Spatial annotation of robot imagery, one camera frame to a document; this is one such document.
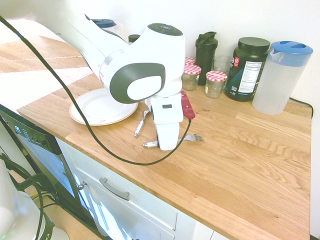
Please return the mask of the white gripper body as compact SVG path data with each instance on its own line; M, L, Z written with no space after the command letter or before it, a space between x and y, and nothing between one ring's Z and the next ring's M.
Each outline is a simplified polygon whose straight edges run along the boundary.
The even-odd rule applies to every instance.
M183 121L182 94L168 97L152 96L145 100L145 104L153 116L156 125L175 124Z

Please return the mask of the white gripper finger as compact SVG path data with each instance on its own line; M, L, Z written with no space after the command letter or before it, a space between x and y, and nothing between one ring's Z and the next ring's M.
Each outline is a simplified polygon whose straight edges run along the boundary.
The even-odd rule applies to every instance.
M171 151L177 146L180 123L155 124L159 148L162 151Z

